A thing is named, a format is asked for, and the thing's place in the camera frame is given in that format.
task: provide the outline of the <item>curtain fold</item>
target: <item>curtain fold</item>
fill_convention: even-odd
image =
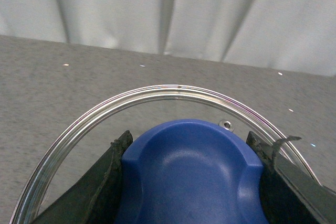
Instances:
[[[336,0],[0,0],[0,34],[333,76]]]

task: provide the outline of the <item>gray tabletop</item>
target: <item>gray tabletop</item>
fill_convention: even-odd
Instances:
[[[0,223],[9,222],[35,166],[75,119],[109,97],[155,84],[223,93],[285,134],[301,136],[294,145],[321,182],[336,190],[335,77],[5,36],[0,36],[0,60]],[[73,149],[51,182],[44,207],[124,130],[130,129],[136,138],[175,118],[230,119],[239,136],[246,138],[248,131],[229,115],[204,105],[167,101],[133,107],[98,125]]]

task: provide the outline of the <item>metal grommet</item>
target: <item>metal grommet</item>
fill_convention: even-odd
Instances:
[[[233,132],[235,129],[229,121],[225,121],[224,119],[220,120],[218,125],[231,132]]]

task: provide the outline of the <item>blue plastic holder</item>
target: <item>blue plastic holder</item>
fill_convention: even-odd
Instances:
[[[115,223],[268,223],[259,200],[260,159],[216,124],[156,126],[126,150],[122,167]]]

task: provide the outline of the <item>white curtain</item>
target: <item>white curtain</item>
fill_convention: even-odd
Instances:
[[[0,34],[336,74],[336,0],[0,0]]]

